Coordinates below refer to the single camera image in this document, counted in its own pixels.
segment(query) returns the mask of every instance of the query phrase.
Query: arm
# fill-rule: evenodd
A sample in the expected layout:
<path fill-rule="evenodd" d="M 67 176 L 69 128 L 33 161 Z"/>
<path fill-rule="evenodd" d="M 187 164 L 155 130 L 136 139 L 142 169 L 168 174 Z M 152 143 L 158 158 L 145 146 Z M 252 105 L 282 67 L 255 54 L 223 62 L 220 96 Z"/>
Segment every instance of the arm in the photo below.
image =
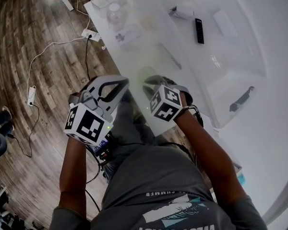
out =
<path fill-rule="evenodd" d="M 59 206 L 86 218 L 86 150 L 85 144 L 69 137 L 60 175 Z"/>
<path fill-rule="evenodd" d="M 181 94 L 181 100 L 186 106 L 184 94 Z M 237 179 L 230 157 L 201 127 L 196 118 L 186 111 L 175 122 L 186 135 L 211 180 L 218 203 L 225 207 L 245 197 L 246 194 Z"/>

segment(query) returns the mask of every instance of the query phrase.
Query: person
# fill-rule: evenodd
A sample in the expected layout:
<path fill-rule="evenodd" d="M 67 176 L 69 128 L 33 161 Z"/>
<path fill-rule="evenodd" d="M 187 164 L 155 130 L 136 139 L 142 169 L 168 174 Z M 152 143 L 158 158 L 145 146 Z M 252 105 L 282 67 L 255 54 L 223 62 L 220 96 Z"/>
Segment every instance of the person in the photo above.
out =
<path fill-rule="evenodd" d="M 12 114 L 10 110 L 8 107 L 3 106 L 2 111 L 0 112 L 0 125 L 2 125 L 0 128 L 0 156 L 2 156 L 7 149 L 5 138 L 14 130 L 14 125 L 11 119 Z"/>
<path fill-rule="evenodd" d="M 180 95 L 186 106 L 184 93 Z M 175 122 L 209 176 L 217 203 L 186 153 L 142 144 L 131 105 L 121 101 L 111 131 L 119 145 L 113 150 L 114 160 L 104 167 L 108 187 L 101 211 L 91 222 L 86 220 L 85 144 L 69 137 L 60 175 L 60 202 L 49 229 L 266 230 L 225 151 L 189 111 Z"/>

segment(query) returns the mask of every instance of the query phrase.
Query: floor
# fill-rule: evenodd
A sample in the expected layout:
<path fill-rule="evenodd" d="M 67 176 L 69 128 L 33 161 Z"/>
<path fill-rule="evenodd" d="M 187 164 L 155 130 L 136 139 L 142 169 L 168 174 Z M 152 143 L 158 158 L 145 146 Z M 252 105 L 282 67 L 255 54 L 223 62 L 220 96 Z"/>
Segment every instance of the floor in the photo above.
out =
<path fill-rule="evenodd" d="M 79 9 L 84 11 L 80 0 Z M 37 109 L 26 104 L 30 61 L 54 42 L 80 37 L 88 18 L 68 11 L 60 0 L 4 0 L 0 4 L 0 109 L 8 106 L 13 115 L 14 135 L 25 153 L 30 153 L 28 136 L 37 119 Z M 0 157 L 0 179 L 8 187 L 9 210 L 26 222 L 48 228 L 53 208 L 59 202 L 59 176 L 67 137 L 63 126 L 68 114 L 68 96 L 87 82 L 86 40 L 51 46 L 33 62 L 29 85 L 36 86 L 35 104 L 40 120 L 32 135 L 33 157 L 24 156 L 16 140 L 8 140 L 8 151 Z M 99 43 L 88 44 L 87 62 L 91 78 L 119 74 L 108 52 Z M 172 129 L 164 134 L 177 143 L 186 143 L 181 132 Z M 97 172 L 97 164 L 87 156 L 87 178 Z M 100 205 L 107 187 L 102 176 L 87 186 Z M 97 214 L 87 199 L 88 218 Z"/>

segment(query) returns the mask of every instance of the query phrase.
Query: electrical outlet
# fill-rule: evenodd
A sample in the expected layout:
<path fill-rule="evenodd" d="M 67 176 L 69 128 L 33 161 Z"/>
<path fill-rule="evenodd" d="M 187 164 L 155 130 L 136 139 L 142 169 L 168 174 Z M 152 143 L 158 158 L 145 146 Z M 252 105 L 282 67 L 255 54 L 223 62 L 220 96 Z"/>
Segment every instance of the electrical outlet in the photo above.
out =
<path fill-rule="evenodd" d="M 35 99 L 35 92 L 36 92 L 36 87 L 30 87 L 29 89 L 29 94 L 28 94 L 28 105 L 33 105 L 34 104 L 34 99 Z"/>
<path fill-rule="evenodd" d="M 99 42 L 99 40 L 101 38 L 99 33 L 93 32 L 93 31 L 88 30 L 88 29 L 84 29 L 82 34 L 81 34 L 81 36 L 86 37 L 86 38 L 88 38 L 89 35 L 92 35 L 92 37 L 90 39 L 94 40 L 96 42 Z"/>

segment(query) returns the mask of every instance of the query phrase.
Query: black remote control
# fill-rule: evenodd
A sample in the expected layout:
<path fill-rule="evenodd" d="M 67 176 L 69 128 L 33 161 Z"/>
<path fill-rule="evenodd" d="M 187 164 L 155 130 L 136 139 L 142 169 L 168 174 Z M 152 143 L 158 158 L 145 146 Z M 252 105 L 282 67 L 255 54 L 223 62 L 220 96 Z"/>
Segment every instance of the black remote control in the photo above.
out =
<path fill-rule="evenodd" d="M 196 33 L 197 33 L 197 42 L 199 44 L 204 44 L 204 33 L 203 33 L 202 20 L 195 19 L 195 25 L 196 25 Z"/>

